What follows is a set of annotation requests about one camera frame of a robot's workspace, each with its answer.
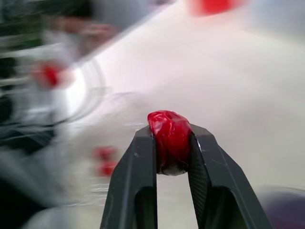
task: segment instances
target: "red blob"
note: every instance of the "red blob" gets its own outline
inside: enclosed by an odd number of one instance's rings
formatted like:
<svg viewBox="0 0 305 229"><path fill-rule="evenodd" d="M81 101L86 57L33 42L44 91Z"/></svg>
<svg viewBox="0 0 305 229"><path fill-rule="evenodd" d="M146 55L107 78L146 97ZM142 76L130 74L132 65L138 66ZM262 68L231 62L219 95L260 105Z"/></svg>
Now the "red blob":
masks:
<svg viewBox="0 0 305 229"><path fill-rule="evenodd" d="M203 8L208 14L221 13L233 7L232 0L204 0Z"/></svg>
<svg viewBox="0 0 305 229"><path fill-rule="evenodd" d="M43 75L46 79L46 83L50 88L54 88L59 84L58 71L49 65L44 65L42 67Z"/></svg>
<svg viewBox="0 0 305 229"><path fill-rule="evenodd" d="M157 141L157 173L170 176L185 173L192 133L189 121L172 111L156 111L147 119Z"/></svg>
<svg viewBox="0 0 305 229"><path fill-rule="evenodd" d="M98 167L98 174L101 176L110 177L116 167L117 163L114 161L101 163Z"/></svg>
<svg viewBox="0 0 305 229"><path fill-rule="evenodd" d="M211 15L231 10L238 3L236 0L188 0L195 15Z"/></svg>
<svg viewBox="0 0 305 229"><path fill-rule="evenodd" d="M95 158L108 161L116 153L116 149L112 146L99 147L94 150L93 154Z"/></svg>

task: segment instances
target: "wrinkled red wrapper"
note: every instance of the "wrinkled red wrapper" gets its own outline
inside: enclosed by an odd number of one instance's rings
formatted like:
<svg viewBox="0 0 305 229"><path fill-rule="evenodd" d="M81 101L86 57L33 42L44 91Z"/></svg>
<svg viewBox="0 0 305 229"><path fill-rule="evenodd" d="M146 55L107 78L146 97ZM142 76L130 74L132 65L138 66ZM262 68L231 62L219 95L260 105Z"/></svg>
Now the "wrinkled red wrapper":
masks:
<svg viewBox="0 0 305 229"><path fill-rule="evenodd" d="M156 111L147 117L157 141L157 173L176 176L187 172L190 156L189 121L173 111Z"/></svg>

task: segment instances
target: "clear plastic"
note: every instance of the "clear plastic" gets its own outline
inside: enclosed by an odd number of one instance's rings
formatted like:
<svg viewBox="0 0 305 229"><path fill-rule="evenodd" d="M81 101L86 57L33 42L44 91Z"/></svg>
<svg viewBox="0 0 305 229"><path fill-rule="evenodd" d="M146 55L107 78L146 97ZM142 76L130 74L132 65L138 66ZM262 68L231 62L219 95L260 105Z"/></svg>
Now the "clear plastic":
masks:
<svg viewBox="0 0 305 229"><path fill-rule="evenodd" d="M141 94L111 94L85 121L68 127L65 187L70 205L104 205L110 178L99 175L101 162L93 151L113 146L117 150L115 160L119 161L135 132L147 125L150 111L149 102Z"/></svg>

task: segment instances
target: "purple object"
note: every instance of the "purple object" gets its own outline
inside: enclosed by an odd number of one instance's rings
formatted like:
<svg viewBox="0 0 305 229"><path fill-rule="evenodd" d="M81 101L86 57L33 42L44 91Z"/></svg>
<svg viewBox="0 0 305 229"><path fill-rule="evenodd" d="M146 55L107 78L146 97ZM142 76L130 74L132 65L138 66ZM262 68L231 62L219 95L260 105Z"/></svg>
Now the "purple object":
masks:
<svg viewBox="0 0 305 229"><path fill-rule="evenodd" d="M274 229L305 229L305 195L278 193L265 211Z"/></svg>

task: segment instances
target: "white table surface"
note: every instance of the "white table surface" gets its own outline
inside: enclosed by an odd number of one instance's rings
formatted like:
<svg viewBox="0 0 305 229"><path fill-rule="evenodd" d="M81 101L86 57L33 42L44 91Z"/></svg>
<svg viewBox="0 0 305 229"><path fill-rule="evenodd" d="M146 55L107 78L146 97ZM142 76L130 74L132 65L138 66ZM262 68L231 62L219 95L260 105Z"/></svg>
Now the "white table surface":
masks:
<svg viewBox="0 0 305 229"><path fill-rule="evenodd" d="M113 92L142 93L212 132L255 190L304 187L305 46L243 15L194 18L178 1L93 58ZM158 179L160 228L196 228L187 176Z"/></svg>

